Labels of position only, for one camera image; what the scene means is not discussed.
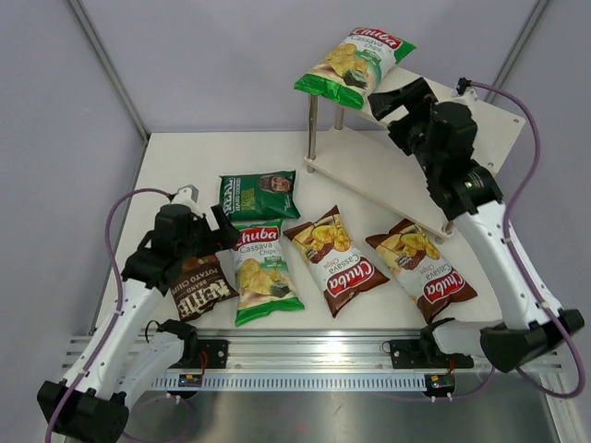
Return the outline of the dark green Real chips bag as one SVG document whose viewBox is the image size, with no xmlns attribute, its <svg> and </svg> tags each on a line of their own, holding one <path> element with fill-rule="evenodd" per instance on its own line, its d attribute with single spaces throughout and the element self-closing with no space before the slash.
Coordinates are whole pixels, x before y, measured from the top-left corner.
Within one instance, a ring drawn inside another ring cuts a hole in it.
<svg viewBox="0 0 591 443">
<path fill-rule="evenodd" d="M 231 222 L 297 220 L 296 171 L 222 175 L 219 203 Z"/>
</svg>

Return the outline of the green Chuba cassava chips bag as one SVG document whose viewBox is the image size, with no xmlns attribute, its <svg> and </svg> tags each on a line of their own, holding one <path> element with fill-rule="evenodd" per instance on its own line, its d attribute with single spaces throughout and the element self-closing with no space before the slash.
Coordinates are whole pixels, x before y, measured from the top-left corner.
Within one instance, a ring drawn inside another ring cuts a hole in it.
<svg viewBox="0 0 591 443">
<path fill-rule="evenodd" d="M 367 96 L 415 49 L 388 31 L 355 28 L 297 80 L 294 89 L 360 110 Z"/>
</svg>

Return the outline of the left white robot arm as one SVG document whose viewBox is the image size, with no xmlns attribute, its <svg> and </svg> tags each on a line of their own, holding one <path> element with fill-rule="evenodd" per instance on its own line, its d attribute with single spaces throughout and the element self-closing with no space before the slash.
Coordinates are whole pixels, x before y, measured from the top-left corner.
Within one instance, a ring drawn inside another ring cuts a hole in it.
<svg viewBox="0 0 591 443">
<path fill-rule="evenodd" d="M 152 230 L 115 275 L 118 297 L 111 316 L 59 382 L 45 381 L 37 401 L 53 433 L 80 442 L 115 442 L 124 433 L 130 410 L 143 392 L 169 367 L 201 361 L 197 330 L 179 320 L 165 320 L 152 340 L 124 367 L 131 345 L 151 313 L 166 296 L 191 257 L 233 248 L 239 238 L 221 206 L 212 207 L 213 230 L 187 204 L 160 208 Z"/>
</svg>

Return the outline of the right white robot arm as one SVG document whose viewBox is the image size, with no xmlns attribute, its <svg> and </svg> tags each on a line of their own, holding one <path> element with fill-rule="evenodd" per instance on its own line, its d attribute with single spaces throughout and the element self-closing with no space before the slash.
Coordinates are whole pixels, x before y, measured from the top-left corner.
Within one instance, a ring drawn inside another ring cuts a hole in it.
<svg viewBox="0 0 591 443">
<path fill-rule="evenodd" d="M 482 356 L 507 373 L 565 344 L 579 362 L 573 335 L 585 325 L 582 314 L 563 308 L 539 277 L 510 223 L 511 206 L 473 157 L 478 126 L 467 99 L 472 84 L 460 79 L 449 100 L 437 99 L 424 78 L 368 96 L 376 120 L 406 109 L 387 125 L 389 137 L 416 158 L 429 195 L 472 248 L 501 308 L 496 323 L 444 319 L 424 328 L 420 357 L 441 365 L 451 354 Z"/>
</svg>

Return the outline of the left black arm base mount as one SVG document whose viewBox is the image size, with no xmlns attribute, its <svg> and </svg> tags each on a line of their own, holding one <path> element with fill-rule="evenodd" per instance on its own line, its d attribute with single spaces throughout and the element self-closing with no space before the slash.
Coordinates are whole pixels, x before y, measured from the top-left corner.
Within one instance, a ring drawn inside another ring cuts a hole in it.
<svg viewBox="0 0 591 443">
<path fill-rule="evenodd" d="M 225 369 L 228 358 L 229 341 L 197 339 L 185 343 L 181 359 L 172 368 L 175 369 Z"/>
</svg>

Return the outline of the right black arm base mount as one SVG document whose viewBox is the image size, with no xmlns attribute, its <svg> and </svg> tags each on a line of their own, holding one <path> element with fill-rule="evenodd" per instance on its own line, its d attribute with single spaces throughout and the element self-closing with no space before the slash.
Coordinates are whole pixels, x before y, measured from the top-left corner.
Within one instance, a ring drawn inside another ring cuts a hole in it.
<svg viewBox="0 0 591 443">
<path fill-rule="evenodd" d="M 389 355 L 394 369 L 443 369 L 449 363 L 445 358 L 427 357 L 419 340 L 388 341 Z"/>
</svg>

